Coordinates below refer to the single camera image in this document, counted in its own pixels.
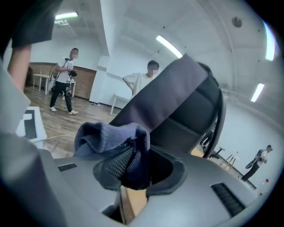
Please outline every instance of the fluorescent light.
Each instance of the fluorescent light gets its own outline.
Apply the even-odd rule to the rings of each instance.
[[[256,91],[253,94],[253,97],[251,99],[252,102],[255,102],[258,98],[258,96],[261,94],[262,89],[264,88],[264,84],[263,83],[259,83],[257,85]]]
[[[264,23],[265,32],[266,32],[266,56],[265,59],[269,61],[273,61],[274,54],[275,54],[275,38],[271,31],[271,29],[268,27],[268,25]]]
[[[56,20],[61,20],[61,19],[77,17],[77,16],[78,16],[77,12],[68,12],[68,13],[63,13],[63,14],[56,15],[55,19]]]
[[[156,38],[157,41],[159,41],[161,44],[163,44],[166,48],[168,48],[171,52],[173,52],[179,59],[182,57],[181,52],[177,50],[172,44],[170,44],[166,39],[161,37],[160,35]]]

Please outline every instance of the wooden floor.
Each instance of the wooden floor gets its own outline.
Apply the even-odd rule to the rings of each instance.
[[[55,137],[46,140],[44,145],[51,151],[54,158],[71,157],[74,154],[74,138],[79,127],[85,122],[105,122],[109,123],[119,112],[114,110],[114,115],[110,115],[110,107],[104,105],[92,105],[86,100],[71,98],[72,107],[79,111],[77,115],[69,115],[65,101],[62,96],[58,96],[55,104],[56,112],[49,110],[51,93],[45,95],[44,90],[39,91],[26,87],[24,93],[31,100],[30,106],[40,108],[41,118],[48,138],[60,135],[71,135],[72,137]]]

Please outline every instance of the white t-shirt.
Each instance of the white t-shirt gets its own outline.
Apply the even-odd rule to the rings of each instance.
[[[138,94],[145,86],[147,86],[155,77],[149,78],[145,73],[133,73],[131,75],[123,77],[123,79],[130,83],[133,87],[134,94],[132,98]]]
[[[60,62],[58,62],[58,64],[60,67],[62,68],[68,68],[68,69],[73,69],[74,67],[74,61],[70,60],[70,61],[65,61],[65,59],[62,59]],[[67,83],[69,82],[70,76],[68,75],[68,72],[59,72],[58,73],[58,78],[57,78],[57,82],[61,82],[61,83]]]
[[[267,157],[267,151],[263,151],[261,153],[261,158],[262,158],[262,161],[258,161],[257,162],[257,165],[260,167],[263,163],[264,163],[264,160],[266,160],[266,157]]]

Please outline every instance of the gray plastic surface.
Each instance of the gray plastic surface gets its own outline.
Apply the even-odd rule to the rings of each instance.
[[[170,195],[151,196],[145,208],[129,226],[211,227],[231,219],[210,187],[212,184],[224,183],[245,206],[256,199],[256,195],[241,180],[215,163],[184,152],[167,153],[186,165],[186,180]],[[47,178],[66,213],[69,226],[88,226],[87,223],[92,223],[92,226],[121,226],[101,214],[107,207],[117,204],[118,192],[103,189],[93,177],[92,169],[102,158],[100,155],[94,155],[88,160],[78,157],[52,160],[50,153],[42,150],[41,157]],[[68,163],[75,163],[77,167],[63,172],[58,170],[58,165]],[[77,216],[79,219],[84,219],[85,216],[86,219],[79,224]]]

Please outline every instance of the man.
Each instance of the man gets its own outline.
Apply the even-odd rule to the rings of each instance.
[[[241,178],[243,181],[247,181],[263,163],[267,163],[267,154],[272,151],[271,145],[268,145],[266,149],[260,150],[254,158],[252,168]]]
[[[70,51],[69,58],[59,62],[55,67],[55,72],[58,73],[57,79],[55,82],[55,90],[53,91],[51,100],[50,100],[50,110],[55,112],[54,108],[56,99],[61,91],[64,92],[64,97],[66,101],[66,106],[70,115],[75,115],[78,111],[72,109],[71,98],[66,92],[66,88],[70,87],[71,77],[68,73],[73,70],[74,61],[73,59],[77,58],[79,54],[79,50],[77,48],[73,48]]]
[[[159,67],[158,62],[152,60],[148,62],[147,73],[134,73],[123,77],[123,81],[132,91],[132,98],[155,78]]]

